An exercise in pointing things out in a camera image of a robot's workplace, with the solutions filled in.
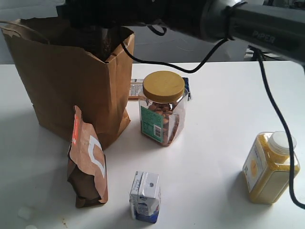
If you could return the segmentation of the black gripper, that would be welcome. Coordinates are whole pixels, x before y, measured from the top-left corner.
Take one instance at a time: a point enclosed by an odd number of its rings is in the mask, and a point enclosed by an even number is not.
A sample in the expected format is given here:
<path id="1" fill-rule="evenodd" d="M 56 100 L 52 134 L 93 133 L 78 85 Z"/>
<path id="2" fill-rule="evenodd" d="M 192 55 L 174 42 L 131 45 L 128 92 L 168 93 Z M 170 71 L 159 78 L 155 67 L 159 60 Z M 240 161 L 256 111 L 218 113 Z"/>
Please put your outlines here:
<path id="1" fill-rule="evenodd" d="M 146 26 L 165 14 L 165 0 L 67 0 L 64 17 L 76 28 Z"/>

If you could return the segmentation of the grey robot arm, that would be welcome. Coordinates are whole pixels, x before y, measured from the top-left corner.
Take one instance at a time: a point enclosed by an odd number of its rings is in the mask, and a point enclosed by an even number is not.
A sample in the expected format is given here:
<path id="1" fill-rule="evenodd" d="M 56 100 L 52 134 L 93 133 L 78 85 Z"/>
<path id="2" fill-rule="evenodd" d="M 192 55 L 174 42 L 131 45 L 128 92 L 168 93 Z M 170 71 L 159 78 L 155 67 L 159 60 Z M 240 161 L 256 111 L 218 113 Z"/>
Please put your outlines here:
<path id="1" fill-rule="evenodd" d="M 159 25 L 205 42 L 242 40 L 305 62 L 305 13 L 244 0 L 67 0 L 57 13 L 77 28 Z"/>

